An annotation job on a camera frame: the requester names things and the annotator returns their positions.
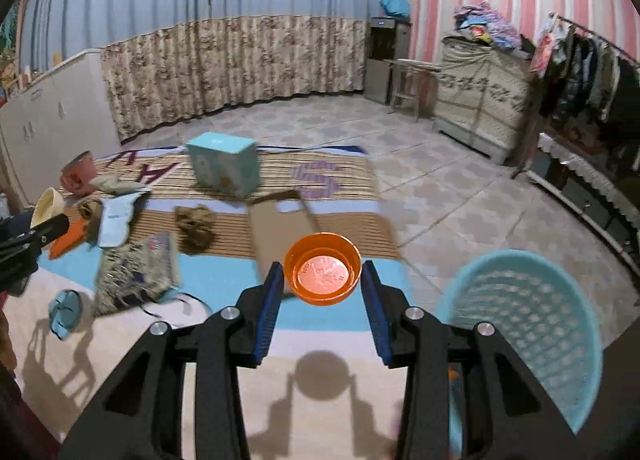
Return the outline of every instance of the pink mug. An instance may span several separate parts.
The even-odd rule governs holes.
[[[90,151],[85,151],[62,168],[60,184],[69,193],[84,196],[95,191],[95,188],[89,182],[95,179],[97,175],[94,156]]]

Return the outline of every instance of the white cabinet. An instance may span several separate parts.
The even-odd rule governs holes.
[[[120,151],[100,71],[100,52],[66,60],[0,108],[0,148],[13,189],[34,204],[60,185],[62,167],[83,151]]]

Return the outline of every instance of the lace tablecloth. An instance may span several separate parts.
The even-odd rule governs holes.
[[[640,211],[638,211],[638,208],[631,204],[628,198],[616,188],[615,184],[603,173],[595,169],[585,158],[561,145],[547,133],[540,133],[538,148],[560,161],[561,164],[574,171],[577,175],[580,175],[609,200],[636,230],[640,230]]]

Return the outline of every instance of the light blue basket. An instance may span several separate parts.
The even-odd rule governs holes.
[[[440,321],[472,328],[490,321],[551,396],[574,432],[598,394],[602,344],[580,286],[562,269],[527,251],[496,251],[460,269],[436,307]],[[449,433],[462,449],[462,425],[451,400]]]

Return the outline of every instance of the orange plastic bowl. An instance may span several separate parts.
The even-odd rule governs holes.
[[[315,233],[300,238],[284,258],[284,277],[302,301],[324,307],[347,298],[356,288],[362,257],[347,238]]]

